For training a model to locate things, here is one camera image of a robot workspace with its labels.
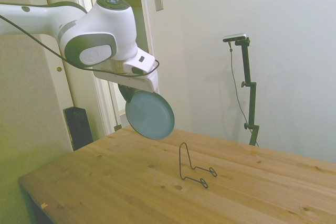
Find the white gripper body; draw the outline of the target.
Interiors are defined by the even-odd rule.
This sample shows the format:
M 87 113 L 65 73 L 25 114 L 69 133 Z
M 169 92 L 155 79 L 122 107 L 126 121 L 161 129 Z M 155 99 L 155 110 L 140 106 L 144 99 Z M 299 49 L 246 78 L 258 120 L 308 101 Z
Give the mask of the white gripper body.
M 111 73 L 103 73 L 103 72 L 93 72 L 94 76 L 107 80 L 110 82 L 114 82 L 120 85 L 124 85 L 127 87 L 144 90 L 147 92 L 156 92 L 159 86 L 158 72 L 155 70 L 153 73 L 148 74 L 146 76 L 141 77 L 132 77 L 132 76 L 119 76 Z

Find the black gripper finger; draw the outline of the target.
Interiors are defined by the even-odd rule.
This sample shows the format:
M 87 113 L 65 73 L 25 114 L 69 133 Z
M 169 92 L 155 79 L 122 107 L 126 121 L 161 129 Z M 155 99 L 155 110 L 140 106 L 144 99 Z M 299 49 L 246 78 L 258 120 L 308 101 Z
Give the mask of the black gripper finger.
M 128 87 L 118 84 L 119 91 L 125 100 L 128 99 Z
M 123 97 L 127 103 L 130 103 L 137 89 L 123 86 Z

